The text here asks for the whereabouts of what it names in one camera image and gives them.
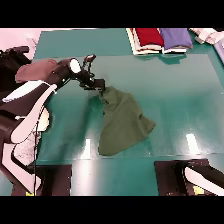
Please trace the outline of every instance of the black cable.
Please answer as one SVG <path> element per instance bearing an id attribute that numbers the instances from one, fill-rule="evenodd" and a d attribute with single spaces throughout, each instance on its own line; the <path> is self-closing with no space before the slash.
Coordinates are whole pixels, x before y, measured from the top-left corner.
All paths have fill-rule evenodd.
<path id="1" fill-rule="evenodd" d="M 44 106 L 43 108 L 41 109 L 40 113 L 39 113 L 39 117 L 38 117 L 38 120 L 37 120 L 37 123 L 36 123 L 36 130 L 35 130 L 35 145 L 34 145 L 34 154 L 33 154 L 33 157 L 34 157 L 34 196 L 36 196 L 36 156 L 35 156 L 35 150 L 37 150 L 37 129 L 38 129 L 38 125 L 39 125 L 39 120 L 40 120 L 40 117 L 41 117 L 41 114 L 43 113 L 43 110 L 44 110 Z"/>

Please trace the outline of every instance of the green cloth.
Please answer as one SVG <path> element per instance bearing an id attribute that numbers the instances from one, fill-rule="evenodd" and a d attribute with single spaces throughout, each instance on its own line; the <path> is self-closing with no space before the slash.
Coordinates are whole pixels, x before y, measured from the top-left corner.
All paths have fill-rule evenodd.
<path id="1" fill-rule="evenodd" d="M 101 96 L 104 103 L 104 127 L 99 154 L 112 156 L 147 138 L 155 122 L 143 116 L 130 93 L 108 87 Z"/>

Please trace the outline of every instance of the yellow tag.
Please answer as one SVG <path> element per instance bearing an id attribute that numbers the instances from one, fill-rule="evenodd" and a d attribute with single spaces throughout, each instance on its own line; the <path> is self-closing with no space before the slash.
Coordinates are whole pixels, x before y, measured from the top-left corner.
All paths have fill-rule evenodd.
<path id="1" fill-rule="evenodd" d="M 196 195 L 198 195 L 198 194 L 204 194 L 205 193 L 204 189 L 202 189 L 202 188 L 200 188 L 198 186 L 194 186 L 193 188 L 194 188 L 194 193 Z"/>
<path id="2" fill-rule="evenodd" d="M 30 194 L 29 192 L 26 192 L 26 196 L 34 196 L 34 193 Z"/>

